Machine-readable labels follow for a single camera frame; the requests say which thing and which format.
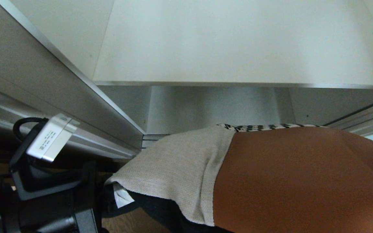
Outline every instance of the dark fabric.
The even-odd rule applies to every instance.
[[[176,202],[128,190],[135,202],[172,233],[230,233],[231,231],[188,221]]]

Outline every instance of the brown cushion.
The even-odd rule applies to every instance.
[[[215,225],[237,233],[373,233],[373,142],[329,128],[236,133],[213,204]]]

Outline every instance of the wooden floor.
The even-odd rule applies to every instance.
[[[141,208],[115,218],[104,218],[102,227],[110,233],[170,233]]]

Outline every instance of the black cable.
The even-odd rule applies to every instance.
[[[15,137],[19,141],[23,141],[24,136],[21,134],[21,131],[19,130],[19,128],[21,127],[22,124],[25,124],[25,123],[28,123],[28,122],[39,123],[39,122],[46,121],[46,120],[48,120],[48,119],[47,118],[39,118],[39,117],[27,117],[27,118],[19,119],[17,122],[15,122],[14,127],[12,127],[12,131],[13,131]]]

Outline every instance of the patterned fabric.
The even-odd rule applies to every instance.
[[[232,126],[228,124],[218,124],[218,125],[229,130],[234,130],[236,132],[265,131],[265,130],[272,130],[272,129],[279,129],[279,128],[296,128],[296,127],[323,127],[319,125],[309,125],[309,124],[278,124],[278,125],[247,125],[247,126]]]

